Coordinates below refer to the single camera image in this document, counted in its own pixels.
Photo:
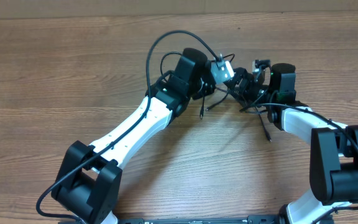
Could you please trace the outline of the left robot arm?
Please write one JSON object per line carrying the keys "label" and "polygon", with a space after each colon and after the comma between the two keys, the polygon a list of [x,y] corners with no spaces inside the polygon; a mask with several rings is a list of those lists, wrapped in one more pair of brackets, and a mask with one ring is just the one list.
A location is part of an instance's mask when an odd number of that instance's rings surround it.
{"label": "left robot arm", "polygon": [[161,75],[119,126],[89,145],[76,141],[68,148],[52,198],[73,213],[75,223],[118,223],[113,210],[129,160],[179,117],[191,99],[214,93],[216,85],[233,76],[224,57],[208,60],[201,51],[186,48],[176,68]]}

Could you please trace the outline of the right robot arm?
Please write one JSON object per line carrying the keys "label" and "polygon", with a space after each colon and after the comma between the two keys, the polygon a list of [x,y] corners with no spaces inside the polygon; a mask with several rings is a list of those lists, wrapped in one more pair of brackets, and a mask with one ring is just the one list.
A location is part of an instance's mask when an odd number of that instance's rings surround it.
{"label": "right robot arm", "polygon": [[273,222],[333,223],[333,213],[358,210],[358,125],[327,119],[296,100],[295,70],[256,60],[250,73],[232,69],[225,85],[243,111],[266,112],[276,128],[310,146],[310,189],[284,205]]}

